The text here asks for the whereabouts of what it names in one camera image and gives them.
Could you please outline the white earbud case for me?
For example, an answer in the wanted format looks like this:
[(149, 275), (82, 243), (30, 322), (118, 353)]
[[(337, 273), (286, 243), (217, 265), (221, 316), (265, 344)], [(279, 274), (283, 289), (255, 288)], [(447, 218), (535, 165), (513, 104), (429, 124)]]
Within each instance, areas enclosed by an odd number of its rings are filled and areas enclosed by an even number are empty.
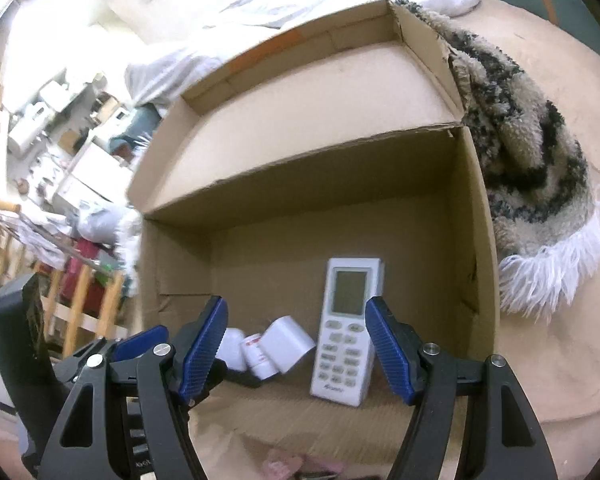
[(245, 372), (248, 365), (242, 353), (242, 341), (246, 335), (239, 328), (227, 327), (215, 357), (222, 360), (229, 370)]

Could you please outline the white red-label pill bottle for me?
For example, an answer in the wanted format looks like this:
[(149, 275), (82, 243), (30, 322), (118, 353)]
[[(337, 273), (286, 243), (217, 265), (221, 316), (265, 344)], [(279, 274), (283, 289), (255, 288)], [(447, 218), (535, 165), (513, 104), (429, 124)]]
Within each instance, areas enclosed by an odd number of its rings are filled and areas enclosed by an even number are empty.
[(273, 361), (260, 347), (259, 333), (247, 336), (241, 343), (242, 355), (245, 358), (250, 372), (264, 382), (278, 374), (278, 369)]

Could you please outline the white USB charger plug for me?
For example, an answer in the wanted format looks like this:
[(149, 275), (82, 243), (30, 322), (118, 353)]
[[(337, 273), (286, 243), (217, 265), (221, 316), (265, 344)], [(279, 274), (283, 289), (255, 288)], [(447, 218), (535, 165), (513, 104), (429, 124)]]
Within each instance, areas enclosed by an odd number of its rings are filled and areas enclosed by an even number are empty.
[(315, 348), (315, 341), (294, 318), (285, 315), (268, 326), (259, 346), (279, 373), (287, 374)]

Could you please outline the pink kitty keychain pouch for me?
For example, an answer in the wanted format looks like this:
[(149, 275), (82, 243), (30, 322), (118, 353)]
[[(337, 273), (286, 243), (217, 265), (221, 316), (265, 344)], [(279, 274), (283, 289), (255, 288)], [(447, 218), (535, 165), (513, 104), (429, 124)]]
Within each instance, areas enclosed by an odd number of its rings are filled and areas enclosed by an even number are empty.
[(268, 480), (336, 479), (346, 466), (336, 460), (271, 448), (262, 464)]

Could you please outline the white air conditioner remote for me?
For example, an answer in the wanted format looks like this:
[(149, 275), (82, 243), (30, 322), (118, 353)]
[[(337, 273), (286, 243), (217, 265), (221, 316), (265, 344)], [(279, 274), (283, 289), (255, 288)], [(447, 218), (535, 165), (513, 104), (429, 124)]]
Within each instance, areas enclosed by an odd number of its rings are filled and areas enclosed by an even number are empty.
[(383, 287), (384, 264), (379, 258), (328, 260), (312, 396), (352, 408), (363, 404), (375, 359), (365, 307)]

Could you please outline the black cylindrical tube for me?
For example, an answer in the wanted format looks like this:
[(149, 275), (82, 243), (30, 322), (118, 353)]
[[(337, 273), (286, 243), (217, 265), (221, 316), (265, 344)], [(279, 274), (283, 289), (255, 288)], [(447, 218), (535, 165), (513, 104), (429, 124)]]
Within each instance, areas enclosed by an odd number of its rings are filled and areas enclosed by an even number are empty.
[(227, 367), (224, 379), (227, 382), (232, 382), (250, 389), (260, 388), (262, 380), (257, 377), (251, 370), (233, 370)]

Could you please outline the black beige shaggy rug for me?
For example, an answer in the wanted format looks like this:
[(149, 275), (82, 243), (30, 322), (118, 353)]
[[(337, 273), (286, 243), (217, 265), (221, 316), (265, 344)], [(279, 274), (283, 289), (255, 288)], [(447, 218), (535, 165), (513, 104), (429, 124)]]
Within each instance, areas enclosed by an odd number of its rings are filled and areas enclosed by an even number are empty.
[(508, 54), (447, 16), (396, 6), (451, 50), (464, 125), (486, 186), (505, 313), (549, 320), (600, 264), (600, 200), (564, 116)]

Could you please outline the white bedding pile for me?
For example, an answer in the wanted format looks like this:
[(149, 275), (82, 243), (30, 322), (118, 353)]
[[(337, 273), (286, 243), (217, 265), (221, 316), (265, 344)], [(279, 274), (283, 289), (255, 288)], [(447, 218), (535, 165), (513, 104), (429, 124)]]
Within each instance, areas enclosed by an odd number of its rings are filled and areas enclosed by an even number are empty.
[[(186, 89), (238, 54), (316, 18), (376, 0), (196, 0), (166, 12), (157, 49), (130, 63), (125, 85), (134, 107), (165, 110)], [(449, 18), (480, 0), (408, 0)]]

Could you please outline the wooden chair frame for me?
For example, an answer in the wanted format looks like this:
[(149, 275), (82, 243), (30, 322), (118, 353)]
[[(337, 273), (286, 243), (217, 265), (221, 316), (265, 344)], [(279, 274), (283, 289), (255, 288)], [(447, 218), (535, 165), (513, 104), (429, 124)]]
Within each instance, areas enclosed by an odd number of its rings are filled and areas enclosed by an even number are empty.
[[(0, 228), (7, 233), (8, 240), (23, 238), (4, 221), (6, 217), (14, 218), (23, 226), (30, 226), (33, 232), (40, 234), (44, 240), (69, 258), (75, 258), (82, 263), (80, 272), (76, 274), (76, 287), (71, 297), (71, 304), (61, 302), (61, 286), (65, 283), (67, 272), (53, 266), (45, 273), (42, 267), (46, 262), (36, 259), (32, 271), (43, 277), (42, 306), (44, 310), (44, 337), (53, 344), (62, 345), (62, 355), (66, 358), (79, 348), (83, 340), (80, 336), (82, 330), (91, 333), (91, 340), (98, 338), (124, 339), (129, 336), (129, 330), (116, 323), (119, 308), (122, 304), (122, 288), (124, 285), (124, 272), (121, 270), (109, 271), (97, 261), (83, 257), (74, 248), (61, 243), (58, 238), (51, 236), (29, 221), (21, 213), (21, 206), (0, 200)], [(102, 275), (106, 278), (104, 294), (98, 315), (94, 316), (84, 311), (88, 292), (91, 284)]]

